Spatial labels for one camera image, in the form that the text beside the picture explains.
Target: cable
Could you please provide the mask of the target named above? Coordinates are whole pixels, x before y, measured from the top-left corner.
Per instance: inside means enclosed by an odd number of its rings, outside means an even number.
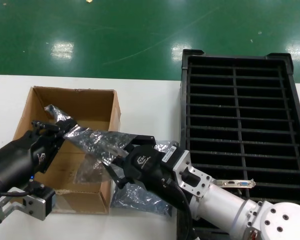
[[[186,196],[185,196],[184,192],[182,191],[182,189],[174,181],[171,181],[170,185],[173,186],[180,193],[180,195],[182,197],[182,203],[184,204],[185,213],[187,215],[188,229],[187,229],[184,240],[188,240],[190,235],[191,235],[191,239],[196,239],[197,236],[192,227],[192,214],[191,214],[190,205],[188,203],[188,200],[186,199]]]
[[[28,196],[28,195],[31,195],[31,193],[30,192],[28,192],[28,191],[24,191],[24,192],[0,192],[0,197],[2,196],[2,197],[25,197],[25,196]]]

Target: cardboard box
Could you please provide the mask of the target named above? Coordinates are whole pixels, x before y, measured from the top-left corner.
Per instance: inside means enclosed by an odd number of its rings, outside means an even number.
[[[31,88],[14,139],[32,129],[31,121],[53,122],[44,107],[53,104],[79,125],[94,130],[118,131],[120,107],[116,91],[93,89]],[[84,153],[65,141],[45,174],[37,173],[35,180],[56,191],[55,213],[108,213],[111,183],[74,184],[73,179],[84,159]]]

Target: green floor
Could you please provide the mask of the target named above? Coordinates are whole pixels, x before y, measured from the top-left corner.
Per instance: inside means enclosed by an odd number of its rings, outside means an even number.
[[[182,49],[290,52],[300,0],[0,0],[0,75],[180,80]]]

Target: metal bracket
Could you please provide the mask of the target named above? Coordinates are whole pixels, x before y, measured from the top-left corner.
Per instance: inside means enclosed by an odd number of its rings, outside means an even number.
[[[186,168],[188,168],[190,173],[198,176],[201,179],[197,186],[191,186],[182,180],[180,172],[183,172]],[[209,188],[210,182],[214,180],[210,175],[207,175],[206,173],[197,170],[192,166],[190,152],[188,150],[183,152],[182,156],[175,164],[173,172],[175,173],[175,177],[180,188],[198,198],[203,197]]]
[[[24,191],[18,189],[16,187],[11,188],[8,192],[18,192],[23,193]],[[21,211],[25,214],[28,214],[32,217],[35,217],[39,220],[45,219],[45,200],[36,197],[34,195],[27,195],[22,197],[23,204],[17,202],[10,202],[12,197],[9,196],[2,196],[0,197],[0,223],[9,216],[14,210]]]

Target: black grid tray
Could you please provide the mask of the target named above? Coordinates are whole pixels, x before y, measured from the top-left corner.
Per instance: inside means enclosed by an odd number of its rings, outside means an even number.
[[[289,54],[184,50],[181,113],[181,147],[195,168],[216,179],[254,179],[253,189],[232,190],[243,199],[300,204],[300,103]],[[193,225],[201,239],[228,239],[205,220]]]

